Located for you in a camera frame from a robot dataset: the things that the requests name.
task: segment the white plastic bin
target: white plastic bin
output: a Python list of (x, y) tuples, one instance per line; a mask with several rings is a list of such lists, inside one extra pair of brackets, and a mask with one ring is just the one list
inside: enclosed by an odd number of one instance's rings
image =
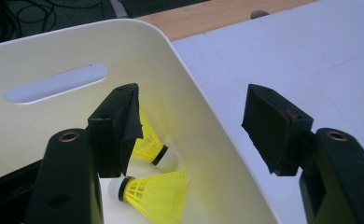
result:
[[(4, 97), (20, 84), (95, 63), (109, 72), (95, 84), (28, 105)], [(102, 21), (0, 44), (0, 176), (43, 158), (52, 135), (85, 128), (114, 88), (133, 82), (150, 124), (189, 173), (182, 223), (276, 222), (167, 38), (141, 21)], [(101, 180), (105, 223), (148, 223), (109, 198), (108, 182)]]

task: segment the shuttlecock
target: shuttlecock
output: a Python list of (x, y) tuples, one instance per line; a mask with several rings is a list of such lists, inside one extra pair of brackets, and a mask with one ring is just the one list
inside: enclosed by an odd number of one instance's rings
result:
[(142, 110), (139, 111), (139, 117), (144, 138), (136, 139), (132, 154), (133, 158), (150, 161), (163, 171), (173, 171), (177, 165), (176, 155), (161, 142)]
[(179, 223), (188, 192), (188, 174), (175, 171), (139, 179), (127, 176), (122, 181), (113, 179), (108, 191), (113, 199), (131, 204), (153, 223)]

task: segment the yellow shuttlecock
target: yellow shuttlecock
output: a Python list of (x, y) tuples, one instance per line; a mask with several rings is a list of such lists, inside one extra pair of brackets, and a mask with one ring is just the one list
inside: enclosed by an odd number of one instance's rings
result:
[(139, 179), (127, 176), (113, 179), (108, 191), (112, 198), (131, 204), (153, 223), (179, 223), (188, 192), (188, 174), (175, 171)]
[(157, 165), (164, 170), (175, 167), (176, 155), (161, 142), (142, 110), (139, 111), (139, 117), (144, 138), (136, 139), (132, 156), (150, 161), (153, 165)]

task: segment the plastic shuttlecock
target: plastic shuttlecock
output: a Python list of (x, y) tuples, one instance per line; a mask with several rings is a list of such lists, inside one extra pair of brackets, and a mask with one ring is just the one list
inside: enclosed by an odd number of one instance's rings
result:
[(129, 203), (153, 223), (179, 223), (188, 192), (188, 174), (175, 171), (135, 179), (114, 179), (108, 186), (112, 198)]
[(150, 161), (162, 170), (173, 170), (176, 165), (176, 155), (161, 142), (142, 110), (139, 111), (139, 117), (144, 138), (136, 139), (132, 156)]

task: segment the wooden surface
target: wooden surface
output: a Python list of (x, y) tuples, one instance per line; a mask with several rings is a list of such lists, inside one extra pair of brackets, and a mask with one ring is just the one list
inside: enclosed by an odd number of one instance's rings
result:
[(160, 28), (171, 41), (250, 20), (255, 10), (270, 14), (315, 0), (211, 0), (137, 18)]

